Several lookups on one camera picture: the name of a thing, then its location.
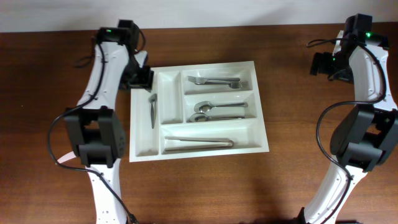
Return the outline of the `small teaspoon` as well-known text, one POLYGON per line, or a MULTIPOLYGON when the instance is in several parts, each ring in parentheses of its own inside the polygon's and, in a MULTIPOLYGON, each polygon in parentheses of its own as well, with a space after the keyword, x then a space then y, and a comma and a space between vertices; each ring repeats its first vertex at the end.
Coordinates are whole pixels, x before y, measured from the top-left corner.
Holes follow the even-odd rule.
POLYGON ((154 129, 155 127, 155 102, 157 101, 157 94, 153 94, 149 98, 150 103, 150 120, 151 120, 151 127, 154 129))

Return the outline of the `steel fork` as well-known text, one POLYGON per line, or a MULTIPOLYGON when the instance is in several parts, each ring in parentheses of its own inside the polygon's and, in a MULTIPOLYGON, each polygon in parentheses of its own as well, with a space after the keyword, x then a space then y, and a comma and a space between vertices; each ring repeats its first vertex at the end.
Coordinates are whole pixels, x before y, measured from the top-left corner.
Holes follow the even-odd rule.
POLYGON ((205 85, 226 85, 232 89, 242 89, 249 86, 248 82, 205 82, 205 85))
POLYGON ((187 80, 197 85, 204 85, 206 82, 240 82, 240 78, 205 78, 205 77, 192 77, 187 76, 187 80))

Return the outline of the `steel tablespoon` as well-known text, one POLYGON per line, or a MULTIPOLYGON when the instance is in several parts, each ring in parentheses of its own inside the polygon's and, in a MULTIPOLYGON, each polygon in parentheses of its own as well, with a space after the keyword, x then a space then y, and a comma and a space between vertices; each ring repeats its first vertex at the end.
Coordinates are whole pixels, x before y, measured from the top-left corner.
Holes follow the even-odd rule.
POLYGON ((222 105, 214 105, 210 103, 209 101, 202 101, 197 103, 194 106, 194 112, 196 113, 207 113, 213 108, 226 108, 226 107, 243 107, 247 108, 248 103, 242 102, 242 103, 231 103, 231 104, 222 104, 222 105))
POLYGON ((189 123, 207 122, 207 121, 221 121, 230 119, 244 119, 244 116, 208 116, 205 113, 195 113, 188 118, 189 123))

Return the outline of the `pink plastic knife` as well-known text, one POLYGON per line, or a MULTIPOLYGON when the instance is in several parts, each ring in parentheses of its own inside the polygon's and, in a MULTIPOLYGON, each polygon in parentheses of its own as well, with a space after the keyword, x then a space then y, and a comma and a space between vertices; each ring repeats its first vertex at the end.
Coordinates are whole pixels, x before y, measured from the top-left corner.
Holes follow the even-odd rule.
POLYGON ((59 164, 63 164, 64 162, 69 161, 69 160, 74 159, 74 158, 76 158, 76 155, 75 155, 75 153, 74 153, 73 151, 71 151, 71 152, 66 153, 66 154, 63 155, 62 157, 60 157, 60 158, 57 160, 57 162, 58 162, 59 164))

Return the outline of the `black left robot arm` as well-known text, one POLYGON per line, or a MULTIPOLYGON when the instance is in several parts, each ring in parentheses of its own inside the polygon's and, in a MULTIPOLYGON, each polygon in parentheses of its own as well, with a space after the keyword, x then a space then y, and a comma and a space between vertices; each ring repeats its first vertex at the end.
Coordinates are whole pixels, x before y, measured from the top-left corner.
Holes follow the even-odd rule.
POLYGON ((131 20, 100 28, 86 90, 77 106, 63 115, 72 152, 91 181, 97 223, 137 223, 121 200, 119 167, 126 135, 115 107, 120 90, 152 89, 154 73, 146 64, 145 42, 131 20))

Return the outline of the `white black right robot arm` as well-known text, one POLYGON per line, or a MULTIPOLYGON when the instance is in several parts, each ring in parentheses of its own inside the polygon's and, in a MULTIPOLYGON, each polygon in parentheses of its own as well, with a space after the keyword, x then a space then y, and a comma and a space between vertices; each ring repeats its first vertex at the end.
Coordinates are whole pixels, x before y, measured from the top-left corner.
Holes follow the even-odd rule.
POLYGON ((387 74, 389 41, 372 32, 373 18, 356 14, 331 39, 333 52, 316 53, 310 73, 354 85, 354 100, 335 103, 320 115, 315 130, 318 147, 331 162, 312 201, 301 208, 297 223, 336 223, 358 182, 388 159, 397 145, 397 105, 387 74), (320 139, 321 123, 339 106, 353 109, 334 130, 327 152, 320 139))

